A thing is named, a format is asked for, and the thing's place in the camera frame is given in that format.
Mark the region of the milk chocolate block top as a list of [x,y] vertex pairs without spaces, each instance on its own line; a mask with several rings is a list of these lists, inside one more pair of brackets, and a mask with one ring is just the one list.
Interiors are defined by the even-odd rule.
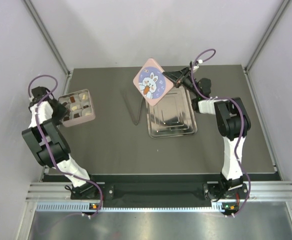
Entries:
[[75,103],[75,102],[76,102],[76,100],[75,100],[74,97],[70,97],[70,98],[69,98],[69,101],[70,101],[70,103]]

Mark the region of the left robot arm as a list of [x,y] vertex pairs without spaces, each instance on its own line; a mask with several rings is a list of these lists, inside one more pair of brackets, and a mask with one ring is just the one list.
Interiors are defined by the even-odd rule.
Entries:
[[43,167],[55,169],[71,181],[67,187],[73,199],[93,199],[100,196],[100,187],[87,170],[71,156],[71,149],[58,125],[69,111],[56,99],[31,97],[31,122],[21,135],[36,161]]

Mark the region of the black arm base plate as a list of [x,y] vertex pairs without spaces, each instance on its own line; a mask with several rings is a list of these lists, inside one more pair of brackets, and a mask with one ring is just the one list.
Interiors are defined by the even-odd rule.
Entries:
[[122,200],[125,197],[150,197],[158,200],[160,197],[195,197],[199,200],[234,199],[236,195],[245,198],[248,186],[227,190],[220,183],[208,182],[135,182],[135,183],[104,183],[100,184],[104,200]]

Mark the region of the pink chocolate tin box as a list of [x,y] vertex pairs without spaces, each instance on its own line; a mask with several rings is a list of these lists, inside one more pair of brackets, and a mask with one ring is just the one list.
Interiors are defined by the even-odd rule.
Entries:
[[[74,103],[70,103],[70,98],[75,99]],[[82,89],[79,91],[71,92],[66,95],[62,95],[58,98],[61,104],[66,104],[69,109],[69,114],[65,117],[69,117],[69,120],[62,119],[62,125],[66,128],[80,125],[93,121],[96,118],[96,112],[93,105],[93,100],[88,89]],[[72,110],[72,107],[77,106],[77,110]],[[79,117],[74,118],[74,114],[79,114]]]

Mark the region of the silver tin lid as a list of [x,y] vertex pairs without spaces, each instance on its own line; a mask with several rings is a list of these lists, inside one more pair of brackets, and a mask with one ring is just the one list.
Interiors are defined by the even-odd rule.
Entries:
[[149,58],[133,79],[133,84],[150,106],[155,106],[168,94],[174,84],[163,75],[163,68]]

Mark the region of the steel tongs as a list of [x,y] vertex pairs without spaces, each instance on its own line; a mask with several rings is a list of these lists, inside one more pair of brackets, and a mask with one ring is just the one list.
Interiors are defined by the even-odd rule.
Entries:
[[120,93],[132,123],[137,126],[140,123],[144,98],[135,90],[123,89]]

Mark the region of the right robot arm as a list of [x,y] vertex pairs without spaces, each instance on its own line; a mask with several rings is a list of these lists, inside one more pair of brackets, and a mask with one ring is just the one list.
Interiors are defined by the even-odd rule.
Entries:
[[206,191],[206,197],[217,202],[231,198],[244,185],[245,172],[242,166],[242,152],[251,121],[241,98],[212,97],[211,80],[194,78],[194,68],[189,66],[179,71],[164,71],[163,75],[176,88],[184,87],[193,93],[192,108],[200,114],[214,115],[218,132],[224,145],[224,161],[218,187]]

